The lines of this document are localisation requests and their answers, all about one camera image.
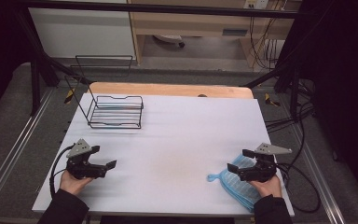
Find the black metal frame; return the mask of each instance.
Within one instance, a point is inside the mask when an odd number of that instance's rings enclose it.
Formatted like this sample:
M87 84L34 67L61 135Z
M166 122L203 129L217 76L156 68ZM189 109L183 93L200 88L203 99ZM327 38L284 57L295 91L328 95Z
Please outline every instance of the black metal frame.
M35 60L32 69L32 75L34 80L37 80L39 73L49 86L55 86L58 84L58 79L55 76L53 68L64 72L66 75L76 77L79 75L72 71L70 68L65 67L61 63L58 63L54 59L50 58L39 41L37 34L31 29L30 24L24 18L24 9L29 7L33 8L54 8L54 9L72 9L72 10L96 10L96 11L127 11L127 12L151 12L151 13L173 13L173 14L197 14L197 15L216 15L216 16L234 16L234 17L255 17L255 18L278 18L278 19L295 19L295 20L312 20L317 19L318 15L315 12L306 11L274 11L274 10L258 10L258 9L246 9L246 8L221 8L221 7L187 7L187 6L165 6L165 5L146 5L146 4L118 4L118 3L91 3L91 2L67 2L67 1L49 1L49 0L17 0L7 1L12 4L9 6L11 12L14 15L15 20L19 23L22 30L28 38L30 47L34 54ZM283 63L271 71L270 73L252 81L243 87L253 88L258 84L268 80L271 77L278 77L283 70L287 69L290 64ZM92 81L81 78L86 84L90 84ZM36 92L39 91L39 87L36 86L37 81L33 82L34 85L34 108L35 111L39 104L40 95Z

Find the blue mesh bag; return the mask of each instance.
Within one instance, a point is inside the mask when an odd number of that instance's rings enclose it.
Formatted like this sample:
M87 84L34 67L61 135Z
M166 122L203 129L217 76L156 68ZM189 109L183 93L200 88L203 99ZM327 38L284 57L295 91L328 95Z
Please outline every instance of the blue mesh bag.
M240 154L240 156L238 156L231 164L240 168L245 168L253 167L255 162ZM254 205L261 197L252 185L246 181L241 181L236 174L229 172L228 169L223 170L218 175L208 175L209 182L212 182L215 179L219 179L223 189L225 189L240 204L246 207L249 212L254 212Z

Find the person's arm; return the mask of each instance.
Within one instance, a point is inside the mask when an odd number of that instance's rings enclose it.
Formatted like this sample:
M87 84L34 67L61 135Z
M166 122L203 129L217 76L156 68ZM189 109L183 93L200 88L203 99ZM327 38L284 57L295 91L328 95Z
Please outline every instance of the person's arm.
M76 195L92 178L76 179L64 171L60 189L51 200L48 209L37 222L38 224L76 224L82 223L89 208Z
M282 198L281 181L275 175L266 182L250 181L262 197L255 203L256 224L291 224L293 223Z

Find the person's left hand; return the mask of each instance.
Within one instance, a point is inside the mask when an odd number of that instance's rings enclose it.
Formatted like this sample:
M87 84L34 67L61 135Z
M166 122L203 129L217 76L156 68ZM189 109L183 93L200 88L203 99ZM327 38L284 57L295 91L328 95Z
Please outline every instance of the person's left hand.
M92 180L93 178L90 177L76 179L68 171L65 170L61 176L60 189L63 189L73 195L77 195Z

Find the gray floor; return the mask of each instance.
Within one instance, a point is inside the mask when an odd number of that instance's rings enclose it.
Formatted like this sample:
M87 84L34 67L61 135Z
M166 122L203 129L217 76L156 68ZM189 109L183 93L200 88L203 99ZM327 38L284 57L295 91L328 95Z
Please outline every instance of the gray floor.
M175 45L158 42L152 37L147 38L144 63L134 67L129 76L117 73L108 79L116 82L238 86L260 76L258 73L252 73L252 69L247 67L246 60L239 50L239 41L187 37L185 42L185 48L180 49ZM287 118L286 110L282 106L265 103L266 93L273 101L282 103L288 99L288 94L275 94L271 88L273 83L272 79L263 83L261 87L254 88L255 98L259 100L265 120ZM76 109L74 102L63 103L67 92L64 83L54 89L44 115L13 167L6 184L0 190L0 217L23 218L20 220L21 223L27 223L27 220L33 223L39 218L39 214L31 211L37 196L36 191L48 173L60 141L65 136L64 131L69 127L68 121ZM5 161L30 118L31 96L30 69L28 66L19 67L0 102L0 165ZM351 171L345 163L332 160L332 151L324 138L317 117L306 118L304 126L306 142L323 171L346 223L358 223L358 184ZM274 145L290 147L294 152L299 147L292 127L271 133L269 136ZM293 156L280 156L277 159L278 162L290 161ZM310 174L303 157L300 157L296 166L307 175ZM315 194L310 185L295 172L291 174L289 192L292 203L300 208L311 209L316 204ZM297 210L295 213L295 223L330 223L323 206L314 214Z

